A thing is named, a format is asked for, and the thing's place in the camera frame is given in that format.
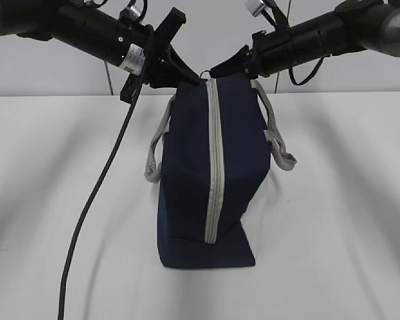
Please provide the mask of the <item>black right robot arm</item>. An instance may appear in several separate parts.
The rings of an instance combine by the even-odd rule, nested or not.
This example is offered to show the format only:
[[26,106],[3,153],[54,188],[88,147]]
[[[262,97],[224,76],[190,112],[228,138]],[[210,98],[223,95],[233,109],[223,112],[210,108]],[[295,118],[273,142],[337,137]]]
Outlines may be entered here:
[[275,1],[248,1],[252,16],[263,15],[275,30],[252,35],[252,46],[211,68],[214,78],[244,73],[251,79],[288,71],[292,84],[304,85],[324,58],[376,51],[400,57],[400,1],[344,1],[334,10],[295,26]]

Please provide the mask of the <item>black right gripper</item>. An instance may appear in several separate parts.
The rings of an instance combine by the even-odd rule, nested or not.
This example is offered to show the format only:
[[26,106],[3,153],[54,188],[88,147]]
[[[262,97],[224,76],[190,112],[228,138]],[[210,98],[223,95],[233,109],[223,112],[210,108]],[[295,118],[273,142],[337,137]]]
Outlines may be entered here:
[[228,77],[245,71],[250,79],[258,77],[268,78],[270,74],[265,70],[262,55],[270,48],[269,41],[273,32],[265,30],[252,34],[252,48],[244,45],[234,56],[212,67],[209,74],[212,78]]

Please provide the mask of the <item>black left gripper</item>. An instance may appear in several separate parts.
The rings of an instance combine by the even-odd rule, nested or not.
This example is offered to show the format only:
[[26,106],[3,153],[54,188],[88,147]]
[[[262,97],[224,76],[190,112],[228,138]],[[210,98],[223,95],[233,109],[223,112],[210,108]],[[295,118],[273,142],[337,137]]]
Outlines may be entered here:
[[144,45],[130,43],[119,68],[128,72],[120,100],[133,102],[136,92],[144,83],[153,89],[178,88],[180,82],[200,84],[200,77],[194,72],[171,46],[176,33],[186,23],[183,12],[173,8],[156,29],[147,27]]

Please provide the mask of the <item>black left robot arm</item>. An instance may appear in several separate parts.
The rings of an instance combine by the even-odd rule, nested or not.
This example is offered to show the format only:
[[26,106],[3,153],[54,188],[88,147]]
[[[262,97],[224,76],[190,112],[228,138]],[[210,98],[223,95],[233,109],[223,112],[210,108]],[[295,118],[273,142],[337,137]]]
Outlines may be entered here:
[[171,45],[186,22],[172,8],[158,27],[144,24],[142,8],[130,1],[114,18],[100,10],[104,1],[0,0],[0,37],[17,35],[37,41],[56,39],[129,73],[120,98],[132,103],[143,85],[176,88],[181,82],[197,85],[198,74]]

